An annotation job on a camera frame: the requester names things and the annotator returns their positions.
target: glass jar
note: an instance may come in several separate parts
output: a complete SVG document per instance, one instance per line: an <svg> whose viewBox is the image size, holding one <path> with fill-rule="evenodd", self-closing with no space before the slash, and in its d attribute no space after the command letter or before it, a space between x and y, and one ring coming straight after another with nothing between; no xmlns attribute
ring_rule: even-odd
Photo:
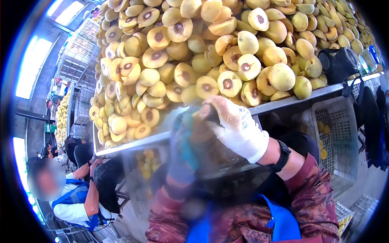
<svg viewBox="0 0 389 243"><path fill-rule="evenodd" d="M372 73L377 69L377 64L380 63L378 59L377 52L373 45L369 46L369 48L365 49L361 55L359 55L359 71L361 72L361 76L365 76L369 73Z"/></svg>

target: maroon floral sleeve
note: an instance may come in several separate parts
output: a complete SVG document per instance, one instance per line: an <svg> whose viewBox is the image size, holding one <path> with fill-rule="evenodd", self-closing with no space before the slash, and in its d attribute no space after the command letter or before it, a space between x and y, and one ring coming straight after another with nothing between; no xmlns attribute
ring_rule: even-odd
<svg viewBox="0 0 389 243"><path fill-rule="evenodd" d="M183 202L170 199L163 187L157 191L150 209L150 226L145 233L148 242L186 241L188 225L181 218L182 204Z"/></svg>
<svg viewBox="0 0 389 243"><path fill-rule="evenodd" d="M308 154L300 171L285 185L292 196L292 211L302 238L322 236L323 243L339 242L338 220L329 187L331 175Z"/></svg>

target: human hand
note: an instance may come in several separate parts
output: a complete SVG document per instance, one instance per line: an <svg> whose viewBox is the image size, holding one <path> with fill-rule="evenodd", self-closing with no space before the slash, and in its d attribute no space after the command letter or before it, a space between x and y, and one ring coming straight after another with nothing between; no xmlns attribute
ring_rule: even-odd
<svg viewBox="0 0 389 243"><path fill-rule="evenodd" d="M216 137L227 148L246 158L251 164L258 162L268 148L269 134L258 128L250 111L229 99L216 95L208 97L203 102L203 107L205 104L213 106L219 116L220 125L207 122Z"/></svg>
<svg viewBox="0 0 389 243"><path fill-rule="evenodd" d="M170 135L170 147L172 161L169 167L169 175L177 182L190 184L195 180L195 171L198 163L190 143L193 129L192 114L199 107L190 107L187 111L179 114L173 122Z"/></svg>
<svg viewBox="0 0 389 243"><path fill-rule="evenodd" d="M103 163L103 160L102 160L102 159L96 159L95 161L90 160L89 163L91 163L90 175L91 175L91 177L92 177L92 176L93 176L93 171L94 171L94 169L95 169L96 166L98 166L99 164L102 164L102 163Z"/></svg>

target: red patterned shirt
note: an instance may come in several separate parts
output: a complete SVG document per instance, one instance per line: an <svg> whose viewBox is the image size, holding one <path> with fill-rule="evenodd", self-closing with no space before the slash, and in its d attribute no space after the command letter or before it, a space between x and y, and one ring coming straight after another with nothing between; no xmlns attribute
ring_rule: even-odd
<svg viewBox="0 0 389 243"><path fill-rule="evenodd" d="M291 179L285 181L292 197L292 212L300 227L301 240L288 243L335 243L338 236L338 220L329 187L331 175L320 169L315 158L308 154L303 167ZM189 227L182 219L180 208L184 202L169 198L160 189L151 205L146 231L148 242L184 243ZM212 243L268 243L272 241L273 228L266 226L271 219L267 206L244 204L213 212L209 239Z"/></svg>

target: black wrist strap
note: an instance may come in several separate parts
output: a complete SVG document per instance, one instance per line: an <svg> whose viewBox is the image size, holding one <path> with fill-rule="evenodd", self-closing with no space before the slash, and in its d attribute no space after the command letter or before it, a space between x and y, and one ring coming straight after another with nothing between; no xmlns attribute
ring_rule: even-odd
<svg viewBox="0 0 389 243"><path fill-rule="evenodd" d="M286 165L286 162L289 159L290 153L292 152L289 150L286 144L284 144L280 140L277 140L277 142L280 144L280 149L281 149L280 158L278 159L277 163L267 165L269 170L274 173L280 172L282 170L282 168Z"/></svg>

